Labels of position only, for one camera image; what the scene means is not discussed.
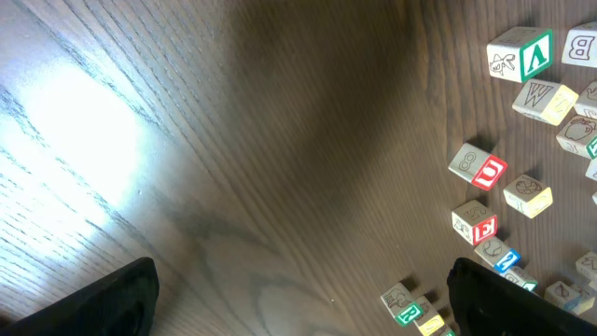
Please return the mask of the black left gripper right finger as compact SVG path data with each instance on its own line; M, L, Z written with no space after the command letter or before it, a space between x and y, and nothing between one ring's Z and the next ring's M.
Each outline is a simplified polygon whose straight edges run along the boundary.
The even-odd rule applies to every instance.
M455 323L468 336L596 336L596 326L468 258L447 277Z

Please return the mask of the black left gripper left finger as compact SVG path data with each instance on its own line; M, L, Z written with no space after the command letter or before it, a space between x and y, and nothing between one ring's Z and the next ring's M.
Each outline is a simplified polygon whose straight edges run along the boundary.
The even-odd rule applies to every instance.
M159 294L155 262L142 257L1 328L1 333L9 336L147 336Z

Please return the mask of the green B letter block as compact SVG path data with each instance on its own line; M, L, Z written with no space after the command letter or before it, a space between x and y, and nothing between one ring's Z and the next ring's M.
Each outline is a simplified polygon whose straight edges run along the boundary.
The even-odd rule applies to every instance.
M436 330L432 336L455 336L455 333L448 325L444 325Z

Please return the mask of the green R letter block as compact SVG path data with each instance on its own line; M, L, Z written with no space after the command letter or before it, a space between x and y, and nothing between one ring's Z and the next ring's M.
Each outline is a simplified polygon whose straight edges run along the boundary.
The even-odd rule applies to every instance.
M401 327L406 327L423 315L423 308L413 299L411 293L400 282L383 294L381 300L393 319Z

